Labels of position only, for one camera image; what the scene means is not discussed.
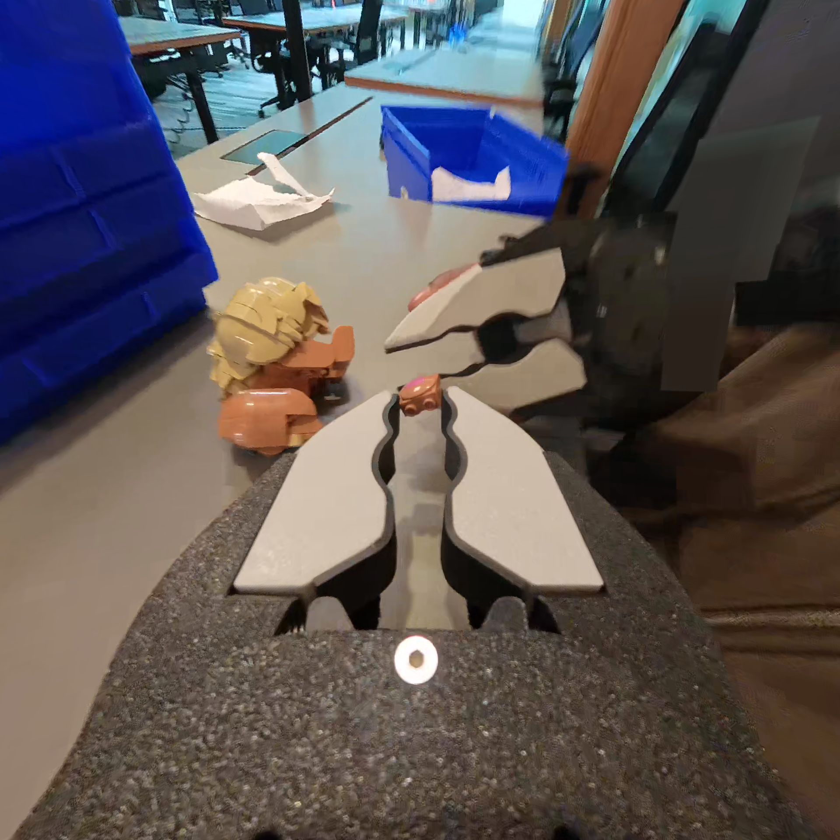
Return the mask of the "grey desk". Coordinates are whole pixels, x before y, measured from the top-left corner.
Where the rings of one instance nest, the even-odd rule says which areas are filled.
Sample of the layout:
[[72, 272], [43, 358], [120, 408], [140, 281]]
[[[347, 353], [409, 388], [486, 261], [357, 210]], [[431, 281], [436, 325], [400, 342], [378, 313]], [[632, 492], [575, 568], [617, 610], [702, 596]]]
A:
[[[384, 352], [411, 298], [530, 217], [389, 197], [381, 105], [443, 98], [338, 87], [265, 124], [181, 158], [191, 192], [246, 174], [224, 161], [271, 130], [308, 141], [282, 159], [317, 194], [316, 213], [265, 232], [199, 219], [218, 280], [211, 312], [247, 281], [306, 281], [355, 357], [341, 413], [375, 393], [441, 371], [455, 346]], [[108, 666], [143, 603], [183, 550], [251, 487], [270, 460], [217, 434], [207, 314], [2, 447], [2, 838], [13, 837], [78, 738]]]

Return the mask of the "small orange brick assembly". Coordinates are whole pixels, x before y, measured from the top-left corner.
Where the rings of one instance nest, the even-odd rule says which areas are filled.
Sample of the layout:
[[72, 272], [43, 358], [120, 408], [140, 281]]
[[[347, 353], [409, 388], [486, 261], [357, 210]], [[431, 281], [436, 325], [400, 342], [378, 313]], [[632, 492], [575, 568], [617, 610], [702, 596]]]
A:
[[405, 383], [398, 392], [398, 404], [405, 417], [436, 411], [443, 401], [439, 374], [419, 376]]

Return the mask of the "small blue storage bin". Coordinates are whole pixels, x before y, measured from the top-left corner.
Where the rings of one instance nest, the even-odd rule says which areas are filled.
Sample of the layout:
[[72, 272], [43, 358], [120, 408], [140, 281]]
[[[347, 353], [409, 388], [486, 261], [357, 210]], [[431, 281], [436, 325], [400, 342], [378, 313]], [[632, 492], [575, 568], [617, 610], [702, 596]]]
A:
[[441, 166], [471, 181], [491, 182], [506, 166], [506, 202], [455, 203], [504, 214], [547, 218], [560, 200], [569, 155], [493, 108], [382, 106], [381, 144], [394, 198], [431, 201], [431, 173]]

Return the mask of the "wooden pillar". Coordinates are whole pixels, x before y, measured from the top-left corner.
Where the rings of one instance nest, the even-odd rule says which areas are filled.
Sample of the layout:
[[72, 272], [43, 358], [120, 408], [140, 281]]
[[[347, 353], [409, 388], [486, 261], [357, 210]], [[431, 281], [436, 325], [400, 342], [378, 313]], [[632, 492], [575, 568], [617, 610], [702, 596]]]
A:
[[574, 161], [599, 172], [592, 186], [598, 193], [606, 188], [682, 5], [611, 1], [606, 9], [566, 141]]

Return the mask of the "torn white paper bag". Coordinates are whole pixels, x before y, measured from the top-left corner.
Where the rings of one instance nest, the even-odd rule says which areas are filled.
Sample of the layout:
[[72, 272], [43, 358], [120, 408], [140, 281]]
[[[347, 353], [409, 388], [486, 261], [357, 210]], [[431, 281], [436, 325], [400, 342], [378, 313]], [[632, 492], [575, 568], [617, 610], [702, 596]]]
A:
[[280, 163], [276, 155], [257, 154], [274, 183], [267, 184], [246, 176], [209, 193], [191, 196], [197, 216], [229, 227], [252, 232], [318, 211], [333, 199], [334, 191], [316, 195], [303, 187]]

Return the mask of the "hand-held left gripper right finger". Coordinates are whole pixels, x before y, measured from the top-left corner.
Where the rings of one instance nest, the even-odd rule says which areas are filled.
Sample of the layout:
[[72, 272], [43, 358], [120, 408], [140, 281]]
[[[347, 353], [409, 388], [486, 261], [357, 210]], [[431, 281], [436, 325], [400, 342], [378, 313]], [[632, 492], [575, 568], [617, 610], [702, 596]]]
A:
[[453, 547], [524, 595], [600, 592], [603, 578], [540, 445], [457, 386], [442, 413]]

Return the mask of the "tan brown brick toy figure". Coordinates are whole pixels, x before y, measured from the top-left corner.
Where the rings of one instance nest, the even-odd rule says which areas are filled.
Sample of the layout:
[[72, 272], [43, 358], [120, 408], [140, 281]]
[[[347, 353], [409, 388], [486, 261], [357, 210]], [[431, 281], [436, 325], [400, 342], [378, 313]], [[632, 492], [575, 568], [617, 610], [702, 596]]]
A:
[[307, 283], [267, 277], [244, 284], [213, 315], [206, 351], [219, 388], [219, 436], [274, 456], [323, 427], [317, 400], [341, 389], [355, 335], [350, 325], [330, 326]]

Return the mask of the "long wooden table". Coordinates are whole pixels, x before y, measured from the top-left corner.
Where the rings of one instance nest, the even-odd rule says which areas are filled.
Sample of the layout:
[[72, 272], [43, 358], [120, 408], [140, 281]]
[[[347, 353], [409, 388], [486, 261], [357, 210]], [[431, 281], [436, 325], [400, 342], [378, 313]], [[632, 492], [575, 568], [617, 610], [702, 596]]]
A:
[[217, 21], [247, 35], [252, 65], [275, 80], [276, 95], [259, 106], [261, 119], [269, 106], [285, 110], [309, 100], [313, 79], [327, 90], [343, 83], [351, 70], [384, 57], [387, 34], [395, 26], [404, 48], [410, 15], [403, 7], [383, 2], [339, 7], [281, 2], [281, 10], [271, 10], [268, 2], [240, 6], [251, 14], [219, 15]]
[[401, 50], [344, 75], [352, 88], [410, 96], [543, 109], [538, 62], [529, 54], [468, 45], [465, 49]]

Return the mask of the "black office chair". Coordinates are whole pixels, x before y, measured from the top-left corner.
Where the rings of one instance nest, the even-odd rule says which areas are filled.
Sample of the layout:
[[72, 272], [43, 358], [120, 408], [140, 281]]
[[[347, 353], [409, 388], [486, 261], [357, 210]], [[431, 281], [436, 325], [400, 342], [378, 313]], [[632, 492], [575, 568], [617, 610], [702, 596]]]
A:
[[770, 2], [684, 2], [650, 78], [599, 217], [675, 210], [677, 195]]

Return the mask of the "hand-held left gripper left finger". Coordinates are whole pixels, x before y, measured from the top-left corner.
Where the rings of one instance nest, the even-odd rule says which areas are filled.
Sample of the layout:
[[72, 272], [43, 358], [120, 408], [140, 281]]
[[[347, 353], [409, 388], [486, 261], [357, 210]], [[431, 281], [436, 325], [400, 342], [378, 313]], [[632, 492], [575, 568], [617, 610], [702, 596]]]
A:
[[398, 399], [380, 392], [299, 450], [234, 578], [249, 595], [315, 596], [395, 535]]

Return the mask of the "white paper sheet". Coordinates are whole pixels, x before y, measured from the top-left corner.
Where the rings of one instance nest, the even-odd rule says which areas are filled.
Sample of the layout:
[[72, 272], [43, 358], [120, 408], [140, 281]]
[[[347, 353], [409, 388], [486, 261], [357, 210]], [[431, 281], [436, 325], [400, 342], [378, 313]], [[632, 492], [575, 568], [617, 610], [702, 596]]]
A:
[[455, 173], [437, 167], [430, 176], [431, 201], [433, 203], [498, 203], [506, 202], [511, 195], [511, 172], [506, 166], [493, 181], [471, 181]]

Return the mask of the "person's brown jacket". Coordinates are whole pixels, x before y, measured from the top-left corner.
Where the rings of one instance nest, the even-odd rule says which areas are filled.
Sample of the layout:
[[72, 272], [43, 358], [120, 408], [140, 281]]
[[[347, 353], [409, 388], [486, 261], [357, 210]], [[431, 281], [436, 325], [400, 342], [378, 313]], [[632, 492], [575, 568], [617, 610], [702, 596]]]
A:
[[717, 390], [592, 456], [717, 636], [765, 755], [839, 833], [839, 330], [734, 329]]

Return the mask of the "person's right hand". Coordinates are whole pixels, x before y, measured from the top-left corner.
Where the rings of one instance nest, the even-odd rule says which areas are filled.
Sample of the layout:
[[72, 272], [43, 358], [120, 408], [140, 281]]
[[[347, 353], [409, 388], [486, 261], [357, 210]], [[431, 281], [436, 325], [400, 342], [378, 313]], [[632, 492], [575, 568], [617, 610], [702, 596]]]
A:
[[432, 281], [430, 281], [425, 288], [421, 289], [408, 303], [407, 310], [412, 312], [418, 306], [420, 306], [425, 300], [429, 299], [433, 296], [436, 292], [440, 291], [441, 289], [445, 288], [452, 282], [456, 281], [458, 278], [462, 277], [464, 274], [467, 275], [474, 275], [477, 270], [480, 270], [481, 266], [479, 263], [473, 263], [469, 265], [459, 266], [457, 268], [448, 269], [446, 272], [441, 273], [440, 275], [436, 276]]

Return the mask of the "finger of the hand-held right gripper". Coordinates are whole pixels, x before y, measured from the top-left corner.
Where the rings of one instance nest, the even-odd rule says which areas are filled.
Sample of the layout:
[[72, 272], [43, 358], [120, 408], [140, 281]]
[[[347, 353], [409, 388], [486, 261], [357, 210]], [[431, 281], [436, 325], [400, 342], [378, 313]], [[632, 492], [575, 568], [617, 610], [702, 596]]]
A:
[[533, 346], [509, 364], [485, 364], [470, 374], [447, 378], [456, 387], [499, 413], [578, 392], [587, 383], [581, 357], [561, 339]]
[[480, 265], [439, 290], [400, 321], [385, 340], [388, 354], [434, 343], [453, 332], [476, 331], [502, 317], [549, 316], [566, 280], [560, 248]]

